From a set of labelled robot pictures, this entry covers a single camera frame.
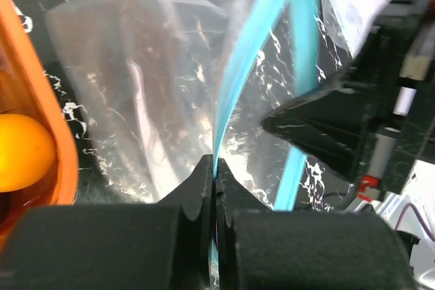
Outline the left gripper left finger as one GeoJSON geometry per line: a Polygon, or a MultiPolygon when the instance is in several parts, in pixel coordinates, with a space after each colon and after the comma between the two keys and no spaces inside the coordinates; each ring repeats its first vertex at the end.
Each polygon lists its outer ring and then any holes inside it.
{"type": "Polygon", "coordinates": [[[156,204],[41,206],[1,252],[2,289],[204,289],[213,158],[156,204]]]}

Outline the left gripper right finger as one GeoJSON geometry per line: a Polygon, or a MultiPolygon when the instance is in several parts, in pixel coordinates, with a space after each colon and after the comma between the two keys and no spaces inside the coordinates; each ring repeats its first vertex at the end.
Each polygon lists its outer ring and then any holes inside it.
{"type": "Polygon", "coordinates": [[[415,289],[399,235],[378,215],[271,211],[218,163],[222,289],[415,289]]]}

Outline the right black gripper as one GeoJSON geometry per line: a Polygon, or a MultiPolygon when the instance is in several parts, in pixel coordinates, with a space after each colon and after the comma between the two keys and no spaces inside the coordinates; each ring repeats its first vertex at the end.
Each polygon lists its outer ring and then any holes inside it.
{"type": "Polygon", "coordinates": [[[400,193],[415,161],[434,163],[434,0],[389,0],[370,35],[380,39],[364,45],[374,52],[373,93],[362,83],[324,83],[261,121],[344,180],[357,174],[357,197],[369,202],[400,193]]]}

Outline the clear zip top bag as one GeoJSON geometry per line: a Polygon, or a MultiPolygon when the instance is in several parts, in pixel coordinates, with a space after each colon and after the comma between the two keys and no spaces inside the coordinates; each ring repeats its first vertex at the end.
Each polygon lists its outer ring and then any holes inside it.
{"type": "Polygon", "coordinates": [[[157,202],[205,155],[276,211],[331,211],[352,186],[262,116],[348,62],[345,0],[70,0],[47,27],[110,191],[157,202]]]}

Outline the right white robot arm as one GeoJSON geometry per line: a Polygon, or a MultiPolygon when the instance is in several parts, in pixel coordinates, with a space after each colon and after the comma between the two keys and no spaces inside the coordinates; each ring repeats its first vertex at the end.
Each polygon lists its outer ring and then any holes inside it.
{"type": "Polygon", "coordinates": [[[434,288],[434,0],[388,0],[358,55],[262,127],[354,184],[345,210],[399,231],[418,288],[434,288]]]}

